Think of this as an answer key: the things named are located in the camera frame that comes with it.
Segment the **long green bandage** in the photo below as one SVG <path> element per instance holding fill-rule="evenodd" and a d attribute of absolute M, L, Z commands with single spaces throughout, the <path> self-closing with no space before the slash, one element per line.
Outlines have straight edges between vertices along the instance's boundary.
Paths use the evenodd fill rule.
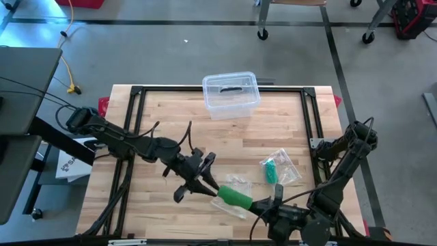
<path fill-rule="evenodd" d="M 240 193 L 230 187 L 221 186 L 217 196 L 220 197 L 226 204 L 230 206 L 238 206 L 245 210 L 249 210 L 253 199 L 243 193 Z"/>

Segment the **green bandage roll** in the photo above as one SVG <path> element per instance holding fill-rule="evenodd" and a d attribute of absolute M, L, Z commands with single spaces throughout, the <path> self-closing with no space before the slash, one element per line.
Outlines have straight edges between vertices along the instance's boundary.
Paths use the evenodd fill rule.
<path fill-rule="evenodd" d="M 278 182 L 276 163 L 273 159 L 269 159 L 266 164 L 266 181 L 268 184 L 276 184 Z"/>

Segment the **black aluminium rig frame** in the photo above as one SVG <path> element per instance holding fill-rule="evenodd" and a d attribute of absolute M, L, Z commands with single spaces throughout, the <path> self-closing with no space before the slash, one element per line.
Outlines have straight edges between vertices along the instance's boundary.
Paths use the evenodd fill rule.
<path fill-rule="evenodd" d="M 300 179 L 286 185 L 284 196 L 305 206 L 306 190 L 329 173 L 311 162 L 310 138 L 337 138 L 342 130 L 329 86 L 263 86 L 261 102 L 249 118 L 212 120 L 203 100 L 201 86 L 114 85 L 107 119 L 139 131 L 156 127 L 156 135 L 181 140 L 187 126 L 192 128 L 192 145 L 214 152 L 212 174 L 218 183 L 237 174 L 251 181 L 255 199 L 269 196 L 269 187 L 260 162 L 284 149 Z M 239 219 L 217 209 L 206 195 L 186 194 L 180 203 L 174 191 L 183 183 L 174 173 L 163 177 L 162 163 L 136 159 L 128 194 L 122 235 L 137 238 L 263 240 L 267 229 L 253 215 Z"/>

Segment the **large clear plastic bag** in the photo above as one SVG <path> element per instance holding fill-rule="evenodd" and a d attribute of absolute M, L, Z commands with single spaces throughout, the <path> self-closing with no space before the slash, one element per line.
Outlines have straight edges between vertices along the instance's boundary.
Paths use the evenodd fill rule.
<path fill-rule="evenodd" d="M 273 152 L 267 158 L 265 158 L 263 161 L 259 163 L 264 171 L 265 177 L 266 177 L 265 164 L 269 159 L 273 159 L 276 163 L 277 176 L 278 176 L 278 182 L 276 184 L 285 186 L 301 178 L 301 175 L 299 174 L 295 165 L 291 161 L 290 157 L 288 157 L 286 151 L 283 148 L 277 150 L 276 152 Z"/>

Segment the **silver corner bracket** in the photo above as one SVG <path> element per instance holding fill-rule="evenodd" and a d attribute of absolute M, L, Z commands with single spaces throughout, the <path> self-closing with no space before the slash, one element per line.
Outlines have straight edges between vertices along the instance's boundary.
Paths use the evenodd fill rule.
<path fill-rule="evenodd" d="M 327 139 L 327 138 L 310 138 L 309 139 L 311 149 L 316 149 L 319 146 L 319 144 L 322 142 L 331 142 L 331 141 L 332 141 L 332 139 Z"/>

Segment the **red black tool crate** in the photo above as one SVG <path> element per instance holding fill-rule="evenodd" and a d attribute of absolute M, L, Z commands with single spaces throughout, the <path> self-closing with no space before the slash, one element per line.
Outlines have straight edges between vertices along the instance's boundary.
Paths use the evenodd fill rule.
<path fill-rule="evenodd" d="M 415 39 L 437 18 L 437 0 L 397 0 L 391 14 L 397 38 Z"/>

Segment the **clear plastic storage box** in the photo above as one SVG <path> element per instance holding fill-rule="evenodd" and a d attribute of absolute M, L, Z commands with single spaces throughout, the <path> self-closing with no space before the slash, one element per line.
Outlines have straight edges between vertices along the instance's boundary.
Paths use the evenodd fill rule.
<path fill-rule="evenodd" d="M 252 72 L 208 75 L 202 80 L 202 88 L 212 120 L 250 117 L 261 101 Z"/>

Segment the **small clear plastic bag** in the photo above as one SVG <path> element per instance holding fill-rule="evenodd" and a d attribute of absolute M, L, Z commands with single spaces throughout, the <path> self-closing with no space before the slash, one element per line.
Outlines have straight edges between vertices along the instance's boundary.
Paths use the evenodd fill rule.
<path fill-rule="evenodd" d="M 237 176 L 236 174 L 227 174 L 224 185 L 232 188 L 239 193 L 252 197 L 252 183 L 244 179 L 242 176 Z M 213 207 L 222 210 L 229 215 L 238 217 L 239 219 L 247 218 L 248 212 L 245 209 L 238 206 L 231 206 L 229 204 L 226 204 L 220 197 L 214 197 L 210 203 L 211 205 L 213 205 Z"/>

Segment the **white box under table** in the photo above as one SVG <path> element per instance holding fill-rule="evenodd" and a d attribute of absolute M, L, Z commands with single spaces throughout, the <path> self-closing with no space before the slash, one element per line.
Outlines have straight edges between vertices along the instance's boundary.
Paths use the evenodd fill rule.
<path fill-rule="evenodd" d="M 63 150 L 59 151 L 55 178 L 73 182 L 91 174 L 92 166 L 70 156 Z"/>

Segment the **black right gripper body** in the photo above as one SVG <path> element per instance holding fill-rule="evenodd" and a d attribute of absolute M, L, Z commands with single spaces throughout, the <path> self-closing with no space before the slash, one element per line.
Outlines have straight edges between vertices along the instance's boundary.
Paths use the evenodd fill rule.
<path fill-rule="evenodd" d="M 274 186 L 274 196 L 268 208 L 268 238 L 276 245 L 288 244 L 291 233 L 303 228 L 311 214 L 309 209 L 283 204 L 281 184 Z"/>

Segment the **grey desk top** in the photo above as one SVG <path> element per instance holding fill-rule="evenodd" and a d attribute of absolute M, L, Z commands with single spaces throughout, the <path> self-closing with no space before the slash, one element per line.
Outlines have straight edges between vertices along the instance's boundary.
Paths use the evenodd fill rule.
<path fill-rule="evenodd" d="M 0 135 L 24 135 L 42 103 L 62 51 L 0 47 Z"/>
<path fill-rule="evenodd" d="M 31 169 L 41 137 L 33 135 L 2 137 L 0 161 L 0 225 L 8 222 L 20 191 Z"/>

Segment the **red floor bin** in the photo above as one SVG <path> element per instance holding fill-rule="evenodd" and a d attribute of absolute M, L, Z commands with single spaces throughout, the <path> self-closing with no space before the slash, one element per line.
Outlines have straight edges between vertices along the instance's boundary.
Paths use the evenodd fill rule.
<path fill-rule="evenodd" d="M 105 0 L 54 0 L 58 5 L 64 5 L 77 8 L 100 9 Z"/>

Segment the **grey metal bar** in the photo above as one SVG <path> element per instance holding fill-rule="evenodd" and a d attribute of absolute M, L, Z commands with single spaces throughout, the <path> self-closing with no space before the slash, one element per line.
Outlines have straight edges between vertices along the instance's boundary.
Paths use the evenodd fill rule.
<path fill-rule="evenodd" d="M 432 117 L 434 125 L 437 128 L 437 99 L 432 93 L 423 93 L 422 97 L 425 101 L 429 114 Z"/>

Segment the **black support beam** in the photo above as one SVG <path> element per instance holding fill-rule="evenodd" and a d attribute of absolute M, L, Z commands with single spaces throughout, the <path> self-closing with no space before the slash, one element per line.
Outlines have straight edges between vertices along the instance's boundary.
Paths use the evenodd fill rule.
<path fill-rule="evenodd" d="M 95 157 L 94 152 L 38 117 L 35 117 L 32 120 L 28 133 L 40 136 L 45 142 L 63 150 L 70 156 L 75 157 L 90 166 L 93 165 Z"/>

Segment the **grey wheeled cart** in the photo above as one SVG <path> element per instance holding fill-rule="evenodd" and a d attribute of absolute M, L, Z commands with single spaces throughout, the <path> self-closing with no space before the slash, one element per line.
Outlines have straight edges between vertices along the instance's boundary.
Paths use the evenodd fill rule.
<path fill-rule="evenodd" d="M 398 0 L 376 0 L 379 6 L 378 11 L 374 14 L 368 25 L 367 31 L 363 34 L 362 42 L 370 44 L 375 39 L 375 30 L 382 22 L 383 18 L 392 10 L 392 7 Z M 259 6 L 259 19 L 257 22 L 257 36 L 260 40 L 266 40 L 269 36 L 266 31 L 266 20 L 271 3 L 286 5 L 306 5 L 306 6 L 324 6 L 327 0 L 254 0 L 255 6 Z"/>

